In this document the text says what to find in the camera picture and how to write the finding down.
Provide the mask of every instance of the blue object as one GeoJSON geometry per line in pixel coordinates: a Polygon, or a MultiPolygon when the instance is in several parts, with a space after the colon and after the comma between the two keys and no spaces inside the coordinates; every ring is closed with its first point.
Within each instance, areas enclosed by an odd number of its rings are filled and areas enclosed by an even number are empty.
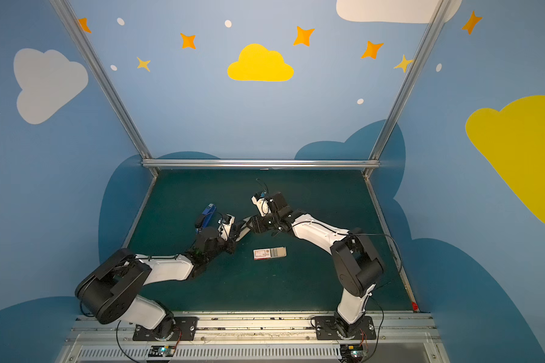
{"type": "Polygon", "coordinates": [[[200,229],[204,229],[208,223],[210,223],[210,220],[212,219],[212,216],[214,215],[214,213],[216,212],[216,204],[214,203],[210,203],[208,204],[208,207],[206,207],[206,209],[204,209],[204,211],[202,212],[202,215],[205,215],[204,219],[202,220],[202,226],[201,228],[196,228],[196,233],[198,233],[200,231],[200,229]]]}

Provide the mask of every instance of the blue wall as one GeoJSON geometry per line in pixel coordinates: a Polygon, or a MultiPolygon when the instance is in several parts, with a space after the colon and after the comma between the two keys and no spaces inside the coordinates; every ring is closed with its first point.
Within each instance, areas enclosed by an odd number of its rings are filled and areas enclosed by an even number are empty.
{"type": "Polygon", "coordinates": [[[476,110],[531,95],[545,95],[545,2],[463,0],[371,178],[452,362],[545,359],[545,224],[465,131],[476,110]]]}
{"type": "Polygon", "coordinates": [[[54,49],[87,66],[48,0],[0,1],[0,338],[12,338],[9,329],[22,321],[19,349],[32,350],[26,361],[46,362],[73,324],[77,283],[99,265],[99,239],[115,244],[107,250],[121,245],[151,175],[138,156],[130,159],[137,151],[88,69],[76,97],[45,122],[26,122],[13,71],[23,48],[54,49]],[[116,169],[131,184],[115,178],[114,196],[107,195],[116,169]],[[104,194],[110,204],[127,199],[122,215],[106,214],[104,194]],[[111,232],[100,232],[100,218],[111,232]],[[41,321],[32,323],[36,330],[24,327],[29,319],[41,321]]]}
{"type": "Polygon", "coordinates": [[[387,117],[405,76],[394,67],[404,54],[412,59],[425,30],[348,21],[335,0],[71,3],[154,157],[293,159],[309,143],[344,142],[387,117]],[[293,45],[297,26],[315,29],[309,47],[293,45]],[[182,49],[180,33],[195,35],[196,49],[182,49]],[[384,44],[376,59],[361,58],[368,41],[384,44]],[[294,76],[231,79],[228,66],[253,43],[282,54],[294,76]]]}

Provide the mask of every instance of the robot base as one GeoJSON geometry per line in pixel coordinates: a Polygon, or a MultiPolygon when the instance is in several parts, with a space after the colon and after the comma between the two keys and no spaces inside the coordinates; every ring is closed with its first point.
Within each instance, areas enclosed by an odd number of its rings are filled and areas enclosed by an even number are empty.
{"type": "Polygon", "coordinates": [[[194,340],[196,335],[196,325],[198,318],[194,316],[175,316],[174,318],[174,333],[165,340],[159,340],[155,338],[153,330],[144,328],[141,325],[135,326],[135,333],[133,334],[134,342],[175,342],[180,339],[180,341],[194,340]]]}
{"type": "MultiPolygon", "coordinates": [[[[315,316],[313,318],[315,321],[315,332],[317,334],[317,340],[340,340],[343,339],[338,333],[337,323],[334,316],[315,316]]],[[[358,327],[352,332],[352,335],[347,337],[347,339],[352,340],[361,340],[362,333],[360,330],[363,330],[367,340],[377,339],[375,333],[374,321],[370,316],[364,316],[361,319],[358,327]]]]}

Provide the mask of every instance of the orange star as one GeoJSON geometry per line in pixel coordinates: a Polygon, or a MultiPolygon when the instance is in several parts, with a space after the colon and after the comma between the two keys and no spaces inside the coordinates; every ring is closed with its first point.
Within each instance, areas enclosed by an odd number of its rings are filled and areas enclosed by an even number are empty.
{"type": "Polygon", "coordinates": [[[303,30],[297,27],[297,39],[295,40],[295,43],[293,45],[305,44],[308,47],[309,38],[311,37],[311,34],[313,33],[313,31],[314,29],[303,30]]]}
{"type": "Polygon", "coordinates": [[[378,56],[378,50],[381,48],[382,44],[373,44],[372,42],[367,42],[367,49],[365,50],[365,53],[362,55],[362,59],[365,57],[372,57],[375,59],[375,57],[378,56]]]}
{"type": "Polygon", "coordinates": [[[183,39],[182,49],[185,47],[196,49],[196,46],[194,45],[194,38],[196,38],[196,35],[190,35],[189,37],[184,35],[183,33],[180,33],[180,35],[183,39]]]}
{"type": "Polygon", "coordinates": [[[477,23],[482,19],[482,17],[478,17],[474,15],[474,11],[472,12],[472,15],[470,16],[470,19],[468,19],[468,22],[465,24],[465,26],[462,27],[464,30],[468,30],[468,34],[470,35],[472,33],[472,29],[474,29],[474,25],[477,25],[477,23]]]}
{"type": "Polygon", "coordinates": [[[84,31],[86,31],[87,33],[91,32],[91,29],[89,29],[89,27],[87,26],[87,18],[79,19],[79,24],[84,31]]]}

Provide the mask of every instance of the dark green floor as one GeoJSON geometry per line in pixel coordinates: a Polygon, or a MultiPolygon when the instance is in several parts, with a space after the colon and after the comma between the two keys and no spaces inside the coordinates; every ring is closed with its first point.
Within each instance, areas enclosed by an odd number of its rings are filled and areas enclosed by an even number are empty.
{"type": "MultiPolygon", "coordinates": [[[[164,170],[130,249],[153,255],[185,251],[193,243],[194,221],[209,203],[215,203],[220,213],[239,219],[256,214],[250,198],[262,190],[257,177],[268,184],[271,193],[281,191],[293,208],[316,219],[339,228],[361,227],[366,233],[382,233],[359,171],[164,170]]],[[[381,283],[395,279],[379,289],[375,298],[386,310],[410,310],[385,239],[373,237],[372,241],[386,263],[381,283]]],[[[233,256],[221,254],[195,280],[154,283],[141,292],[172,310],[211,311],[335,310],[341,293],[327,252],[286,234],[272,237],[270,232],[248,234],[233,256]],[[286,247],[286,257],[253,260],[254,249],[281,246],[286,247]]],[[[378,309],[372,304],[370,301],[367,309],[378,309]]]]}

